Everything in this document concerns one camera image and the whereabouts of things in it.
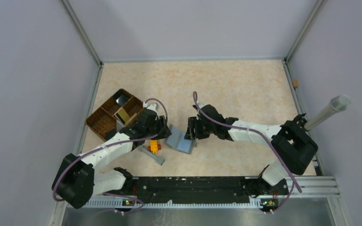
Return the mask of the small wooden block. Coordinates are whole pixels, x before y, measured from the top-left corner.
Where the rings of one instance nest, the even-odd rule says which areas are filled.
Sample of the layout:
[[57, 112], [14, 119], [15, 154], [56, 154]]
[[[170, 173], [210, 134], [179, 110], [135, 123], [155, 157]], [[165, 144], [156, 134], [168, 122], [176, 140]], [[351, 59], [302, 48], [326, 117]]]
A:
[[298, 84], [298, 81], [295, 80], [295, 79], [292, 79], [292, 80], [291, 80], [291, 83], [292, 83], [293, 88], [295, 88], [295, 89], [296, 89], [296, 88], [298, 87], [298, 85], [299, 85], [299, 84]]

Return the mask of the grey card holder wallet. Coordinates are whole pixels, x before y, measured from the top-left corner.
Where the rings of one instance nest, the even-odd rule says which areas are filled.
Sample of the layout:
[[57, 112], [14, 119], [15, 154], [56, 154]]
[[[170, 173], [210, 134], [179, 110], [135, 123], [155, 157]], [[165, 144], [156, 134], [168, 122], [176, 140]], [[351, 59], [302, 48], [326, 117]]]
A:
[[176, 126], [170, 124], [169, 129], [171, 135], [165, 139], [166, 144], [175, 151], [191, 154], [193, 148], [196, 147], [195, 140], [185, 139], [186, 132]]

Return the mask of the black clamp bracket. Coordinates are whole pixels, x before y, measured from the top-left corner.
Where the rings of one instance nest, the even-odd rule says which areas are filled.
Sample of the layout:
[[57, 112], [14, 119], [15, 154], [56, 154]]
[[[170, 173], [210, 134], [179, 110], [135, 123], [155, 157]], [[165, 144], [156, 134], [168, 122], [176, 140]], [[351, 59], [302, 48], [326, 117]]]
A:
[[307, 123], [306, 113], [298, 114], [294, 119], [293, 122], [296, 123], [299, 127], [303, 127]]

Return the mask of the grey plastic toy bolt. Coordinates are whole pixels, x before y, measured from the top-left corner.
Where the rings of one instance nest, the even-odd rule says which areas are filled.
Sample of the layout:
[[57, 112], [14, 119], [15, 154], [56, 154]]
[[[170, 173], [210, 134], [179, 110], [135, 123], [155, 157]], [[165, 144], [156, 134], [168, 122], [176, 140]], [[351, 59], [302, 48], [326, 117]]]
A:
[[159, 164], [160, 166], [162, 166], [165, 162], [165, 158], [162, 156], [158, 156], [156, 154], [153, 154], [152, 152], [150, 152], [145, 146], [141, 145], [138, 148], [141, 152], [147, 154], [149, 157], [151, 157], [152, 159], [155, 160], [155, 162], [157, 164]]

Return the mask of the silver metal tube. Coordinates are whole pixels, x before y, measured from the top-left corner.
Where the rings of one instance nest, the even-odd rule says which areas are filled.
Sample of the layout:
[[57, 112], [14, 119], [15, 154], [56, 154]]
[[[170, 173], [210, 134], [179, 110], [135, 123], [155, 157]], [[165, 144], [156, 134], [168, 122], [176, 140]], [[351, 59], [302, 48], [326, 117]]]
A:
[[326, 121], [331, 116], [345, 111], [351, 104], [351, 99], [346, 95], [339, 95], [330, 100], [328, 105], [312, 117], [305, 125], [304, 129], [310, 131], [314, 127]]

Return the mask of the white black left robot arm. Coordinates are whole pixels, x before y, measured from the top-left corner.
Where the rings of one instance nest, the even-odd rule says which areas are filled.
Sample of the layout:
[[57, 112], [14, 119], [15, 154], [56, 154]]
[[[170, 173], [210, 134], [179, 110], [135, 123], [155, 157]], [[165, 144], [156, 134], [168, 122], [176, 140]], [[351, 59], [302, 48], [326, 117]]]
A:
[[167, 115], [158, 114], [158, 104], [142, 108], [139, 117], [119, 130], [105, 143], [80, 155], [66, 155], [52, 184], [53, 198], [66, 201], [78, 209], [91, 197], [116, 190], [128, 194], [132, 190], [129, 173], [123, 169], [101, 170], [123, 154], [143, 145], [145, 140], [163, 139], [170, 135]]

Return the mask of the brown woven divided basket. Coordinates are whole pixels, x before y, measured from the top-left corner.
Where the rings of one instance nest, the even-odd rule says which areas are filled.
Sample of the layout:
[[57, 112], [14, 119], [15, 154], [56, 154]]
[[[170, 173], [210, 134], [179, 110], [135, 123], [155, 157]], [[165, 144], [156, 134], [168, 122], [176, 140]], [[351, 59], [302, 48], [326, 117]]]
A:
[[[103, 141], [108, 141], [122, 127], [134, 122], [142, 111], [143, 102], [139, 98], [124, 89], [119, 90], [130, 97], [124, 106], [119, 106], [111, 96], [85, 121], [85, 124]], [[114, 117], [114, 113], [121, 107], [124, 108], [131, 117], [126, 125], [123, 125]]]

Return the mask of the black shiny credit card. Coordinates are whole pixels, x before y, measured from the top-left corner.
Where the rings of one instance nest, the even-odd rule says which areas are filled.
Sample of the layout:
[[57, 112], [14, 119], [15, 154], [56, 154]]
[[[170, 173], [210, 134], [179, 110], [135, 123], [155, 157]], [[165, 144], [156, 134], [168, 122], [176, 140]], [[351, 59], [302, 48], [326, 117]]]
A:
[[116, 92], [115, 94], [113, 94], [112, 98], [119, 106], [124, 106], [130, 99], [130, 97], [127, 94], [125, 94], [124, 92], [122, 92], [120, 90], [118, 92]]

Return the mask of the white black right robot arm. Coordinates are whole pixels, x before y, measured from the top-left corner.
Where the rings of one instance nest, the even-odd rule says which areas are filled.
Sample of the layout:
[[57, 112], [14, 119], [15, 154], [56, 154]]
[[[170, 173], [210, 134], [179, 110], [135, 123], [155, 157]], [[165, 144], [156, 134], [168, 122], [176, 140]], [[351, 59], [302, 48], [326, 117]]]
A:
[[221, 140], [268, 145], [277, 160], [267, 166], [257, 181], [263, 194], [270, 194], [286, 177], [302, 175], [318, 151], [318, 145], [304, 128], [307, 122], [299, 114], [282, 125], [262, 125], [239, 118], [224, 118], [212, 105], [194, 105], [197, 115], [188, 119], [187, 140], [206, 139], [211, 134]]

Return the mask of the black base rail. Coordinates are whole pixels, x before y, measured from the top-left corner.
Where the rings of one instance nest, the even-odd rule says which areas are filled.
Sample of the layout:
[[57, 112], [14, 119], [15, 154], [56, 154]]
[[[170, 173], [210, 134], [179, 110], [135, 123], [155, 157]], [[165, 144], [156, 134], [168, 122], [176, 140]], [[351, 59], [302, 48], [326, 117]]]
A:
[[127, 179], [110, 194], [135, 196], [145, 204], [248, 203], [253, 198], [280, 197], [289, 193], [286, 180], [271, 186], [257, 177], [138, 177]]

